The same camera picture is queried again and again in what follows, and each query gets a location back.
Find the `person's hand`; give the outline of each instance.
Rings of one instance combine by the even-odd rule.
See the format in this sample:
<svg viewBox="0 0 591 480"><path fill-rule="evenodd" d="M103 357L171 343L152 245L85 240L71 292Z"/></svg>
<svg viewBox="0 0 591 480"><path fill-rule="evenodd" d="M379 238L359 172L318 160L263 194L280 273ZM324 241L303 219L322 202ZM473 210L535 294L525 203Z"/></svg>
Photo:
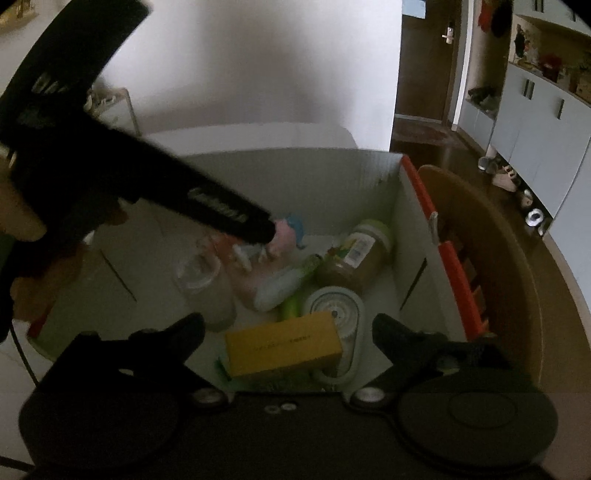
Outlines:
<svg viewBox="0 0 591 480"><path fill-rule="evenodd" d="M26 204L9 179L9 164L0 158L0 231L20 241L34 242L46 227ZM54 262L40 278L17 278L10 289L13 317L35 322L53 305L61 288L76 279L82 267L83 248L68 258Z"/></svg>
<svg viewBox="0 0 591 480"><path fill-rule="evenodd" d="M8 160L0 155L0 231L17 240L34 242L45 235L45 225L25 203L8 177Z"/></svg>

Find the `cardboard box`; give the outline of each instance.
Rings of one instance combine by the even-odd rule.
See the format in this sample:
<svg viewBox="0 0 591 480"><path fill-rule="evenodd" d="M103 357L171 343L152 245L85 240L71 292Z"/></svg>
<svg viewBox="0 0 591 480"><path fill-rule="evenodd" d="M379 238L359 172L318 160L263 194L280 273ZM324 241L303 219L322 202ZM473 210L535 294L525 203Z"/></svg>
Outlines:
<svg viewBox="0 0 591 480"><path fill-rule="evenodd" d="M228 332L232 378L269 378L295 369L335 366L343 353L330 312Z"/></svg>

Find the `doorway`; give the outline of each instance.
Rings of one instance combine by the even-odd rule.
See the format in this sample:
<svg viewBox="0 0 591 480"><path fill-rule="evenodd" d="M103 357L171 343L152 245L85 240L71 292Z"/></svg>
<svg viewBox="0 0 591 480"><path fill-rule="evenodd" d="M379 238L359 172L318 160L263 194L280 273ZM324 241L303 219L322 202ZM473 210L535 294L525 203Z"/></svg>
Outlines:
<svg viewBox="0 0 591 480"><path fill-rule="evenodd" d="M445 123L457 62L461 0L426 0L425 19L402 16L396 118Z"/></svg>

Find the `glass jar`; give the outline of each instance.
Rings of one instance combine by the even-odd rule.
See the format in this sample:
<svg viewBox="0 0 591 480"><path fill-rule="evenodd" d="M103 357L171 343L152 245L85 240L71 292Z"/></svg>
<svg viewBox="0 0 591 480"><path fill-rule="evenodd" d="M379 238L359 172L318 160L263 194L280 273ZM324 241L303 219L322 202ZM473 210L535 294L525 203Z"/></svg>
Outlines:
<svg viewBox="0 0 591 480"><path fill-rule="evenodd" d="M234 295L218 257L198 253L179 262L174 281L191 310L203 316L207 330L220 332L234 324Z"/></svg>
<svg viewBox="0 0 591 480"><path fill-rule="evenodd" d="M392 242L386 224L364 220L340 247L329 251L317 270L317 282L321 286L348 288L361 295L388 263Z"/></svg>

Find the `wooden chair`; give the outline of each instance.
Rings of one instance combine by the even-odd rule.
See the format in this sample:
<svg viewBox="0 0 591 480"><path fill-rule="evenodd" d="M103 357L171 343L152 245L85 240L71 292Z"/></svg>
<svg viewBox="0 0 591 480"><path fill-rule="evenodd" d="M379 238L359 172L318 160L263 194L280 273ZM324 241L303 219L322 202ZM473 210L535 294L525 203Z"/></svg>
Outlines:
<svg viewBox="0 0 591 480"><path fill-rule="evenodd" d="M499 347L540 383L544 354L534 277L506 220L481 192L432 165L419 168L439 213L440 240L451 241L488 331Z"/></svg>

